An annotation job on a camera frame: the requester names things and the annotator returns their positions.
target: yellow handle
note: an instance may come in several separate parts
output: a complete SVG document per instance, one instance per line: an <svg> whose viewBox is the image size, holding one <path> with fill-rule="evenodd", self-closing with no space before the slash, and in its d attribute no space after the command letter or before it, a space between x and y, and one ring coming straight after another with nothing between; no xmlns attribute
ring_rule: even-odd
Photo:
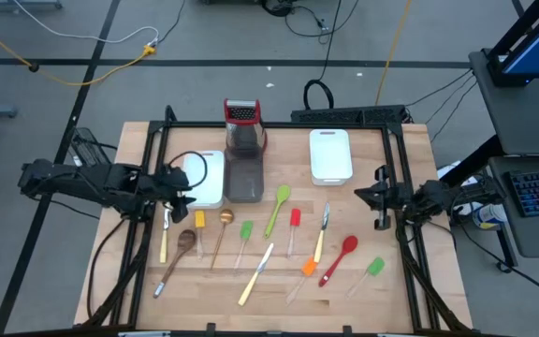
<svg viewBox="0 0 539 337"><path fill-rule="evenodd" d="M168 258L168 231L164 229L161 237L161 249L159 250L159 262L166 263Z"/></svg>
<svg viewBox="0 0 539 337"><path fill-rule="evenodd" d="M255 281L257 280L257 276L259 276L258 271L256 271L253 274L251 281L249 281L249 284L247 285L247 287L244 288L242 295L240 295L239 306L243 306L244 303L246 303L247 299L249 298L249 295L251 295L251 290L253 290L253 285L255 284Z"/></svg>
<svg viewBox="0 0 539 337"><path fill-rule="evenodd" d="M322 256L322 248L324 247L324 230L319 232L319 239L315 246L315 254L313 254L313 262L319 263L319 258Z"/></svg>

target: concrete floor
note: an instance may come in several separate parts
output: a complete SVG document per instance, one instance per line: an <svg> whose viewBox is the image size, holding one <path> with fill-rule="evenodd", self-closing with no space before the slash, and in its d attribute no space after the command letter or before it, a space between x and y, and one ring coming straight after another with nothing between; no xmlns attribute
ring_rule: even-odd
<svg viewBox="0 0 539 337"><path fill-rule="evenodd" d="M225 97L259 98L268 121L287 121L291 110L302 109L303 86L319 75L320 67L283 64L268 70L265 66L238 66L238 62L227 66L218 60L322 60L327 46L314 38L294 36L283 19L271 17L248 1L217 3L203 6L197 0L187 0L180 24L151 58L202 60L200 64L135 66L114 74L90 88L79 125L91 128L100 141L115 143L124 122L161 119L166 104L172 105L180 120L222 120ZM316 9L331 26L335 1L300 3ZM353 3L344 0L341 13L347 14ZM360 1L350 22L336 34L330 59L385 61L404 3ZM98 36L111 4L112 0L64 1L63 10L35 9L35 13L60 31ZM122 0L109 37L122 37L145 24L158 27L163 34L179 6L178 0ZM289 21L299 30L314 33L313 20L306 14L300 12ZM394 65L381 103L410 103L448 83L465 71L451 65L462 66L469 51L491 47L516 19L510 0L415 1L394 59L431 63ZM151 39L147 34L105 46L102 60L136 57ZM55 37L25 15L13 12L0 13L0 38L19 54L39 59L89 60L95 48L93 41ZM2 66L7 58L0 49L0 103L12 103L20 113L15 119L0 119L0 303L36 209L36 203L20 196L16 187L21 164L39 157L54 158L78 93L75 87L48 81L23 66ZM81 81L88 62L82 65L44 67L61 78ZM98 66L95 75L109 69ZM333 91L336 106L368 106L373 104L381 73L382 68L371 63L330 67L324 82ZM411 107L415 121L425 122L455 88ZM457 104L460 93L430 122L432 136ZM312 90L310 100L313 107L326 106L319 92ZM437 165L462 159L493 133L481 95L474 89L433 143ZM56 198L86 212L99 212L89 202ZM95 220L50 206L7 332L72 324L95 227ZM500 253L494 234L472 234ZM539 335L539 289L513 274L498 272L462 233L455 231L455 235L474 325L491 333ZM539 259L521 258L519 264L539 280Z"/></svg>

